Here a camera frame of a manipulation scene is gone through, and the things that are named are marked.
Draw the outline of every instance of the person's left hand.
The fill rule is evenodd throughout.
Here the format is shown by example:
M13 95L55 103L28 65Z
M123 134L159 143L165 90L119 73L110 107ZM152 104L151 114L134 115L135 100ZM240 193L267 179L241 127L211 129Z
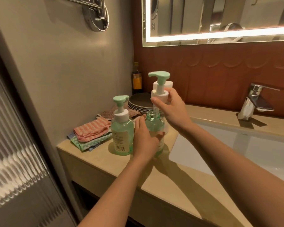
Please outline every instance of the person's left hand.
M155 137L151 137L145 124L145 115L137 118L133 138L133 160L140 161L146 165L154 157L158 150L159 142L163 137L163 132L159 132Z

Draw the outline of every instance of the lighted mirror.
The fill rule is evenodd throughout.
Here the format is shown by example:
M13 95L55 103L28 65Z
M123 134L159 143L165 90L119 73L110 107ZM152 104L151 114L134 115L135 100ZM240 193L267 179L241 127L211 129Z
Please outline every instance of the lighted mirror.
M143 46L284 41L284 0L142 0Z

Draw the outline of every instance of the forearm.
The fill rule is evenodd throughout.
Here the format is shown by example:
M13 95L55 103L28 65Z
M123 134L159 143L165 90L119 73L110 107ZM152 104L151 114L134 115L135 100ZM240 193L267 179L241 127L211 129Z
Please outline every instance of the forearm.
M124 227L145 164L130 160L79 227Z
M284 226L284 181L197 126L180 131L254 226Z

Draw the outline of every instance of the green striped cloth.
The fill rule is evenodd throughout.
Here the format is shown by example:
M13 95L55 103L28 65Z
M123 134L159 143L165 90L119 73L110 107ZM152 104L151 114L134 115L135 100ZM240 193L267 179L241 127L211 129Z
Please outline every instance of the green striped cloth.
M91 146L94 146L94 145L97 145L107 139L109 139L110 137L112 137L112 133L111 133L111 128L109 128L108 132L106 132L104 135L102 135L101 137L98 137L94 140L91 140L89 142L86 142L86 143L81 143L78 141L78 138L77 136L74 136L71 138L71 142L79 148L79 150L81 152L85 152L85 151L88 151L88 149L91 147Z

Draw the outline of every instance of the bottle label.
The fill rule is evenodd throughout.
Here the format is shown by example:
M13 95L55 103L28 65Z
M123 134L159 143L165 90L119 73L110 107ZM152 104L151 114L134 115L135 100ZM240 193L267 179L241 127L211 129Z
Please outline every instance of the bottle label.
M111 131L113 134L113 141L115 145L115 150L120 152L129 152L129 138L128 132L117 132Z
M155 131L150 131L149 132L151 137L155 137L158 133ZM159 147L158 147L158 151L162 150L164 148L164 137L161 139L161 141L159 142Z
M141 73L133 74L133 88L135 90L142 89L142 76Z

